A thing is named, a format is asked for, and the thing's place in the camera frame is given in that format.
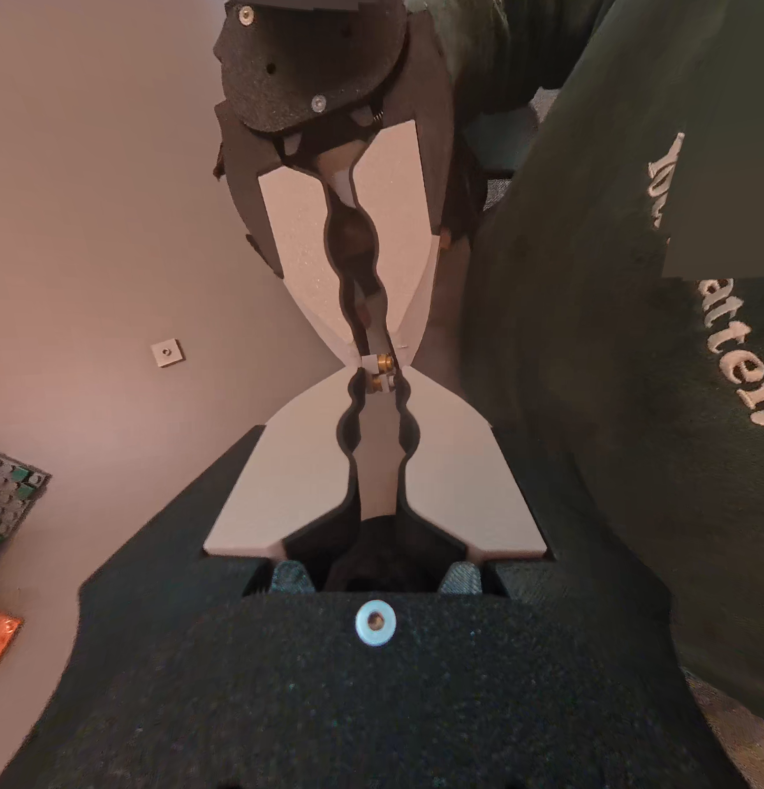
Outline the person's right forearm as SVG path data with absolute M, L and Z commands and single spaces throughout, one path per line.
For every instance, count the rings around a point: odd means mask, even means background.
M 613 1 L 407 1 L 433 19 L 456 117 L 513 111 L 562 88 Z

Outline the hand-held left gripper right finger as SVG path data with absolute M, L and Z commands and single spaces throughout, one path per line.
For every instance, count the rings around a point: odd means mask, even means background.
M 414 367 L 397 380 L 397 542 L 438 586 L 453 563 L 540 561 L 545 538 L 487 420 Z

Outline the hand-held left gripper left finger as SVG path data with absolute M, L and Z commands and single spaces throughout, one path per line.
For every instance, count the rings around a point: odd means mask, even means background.
M 316 586 L 357 540 L 361 370 L 344 368 L 287 403 L 255 448 L 204 541 L 210 556 L 296 560 Z

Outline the toy brick castle model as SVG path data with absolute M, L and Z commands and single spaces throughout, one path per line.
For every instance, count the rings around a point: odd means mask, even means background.
M 0 558 L 50 480 L 41 468 L 0 453 Z M 18 604 L 0 596 L 0 665 L 23 625 Z

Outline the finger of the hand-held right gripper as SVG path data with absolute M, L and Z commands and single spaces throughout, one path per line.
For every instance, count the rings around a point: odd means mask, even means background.
M 288 166 L 259 177 L 283 281 L 298 309 L 344 365 L 360 365 L 350 323 L 342 311 L 341 279 L 326 245 L 328 199 L 323 183 Z
M 386 327 L 399 365 L 411 365 L 426 331 L 439 236 L 428 213 L 415 120 L 383 128 L 351 174 L 377 238 L 375 274 L 387 298 Z

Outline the person's green sweatshirt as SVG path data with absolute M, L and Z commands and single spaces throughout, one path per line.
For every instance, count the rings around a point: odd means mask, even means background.
M 764 718 L 764 2 L 614 2 L 478 236 L 463 384 Z

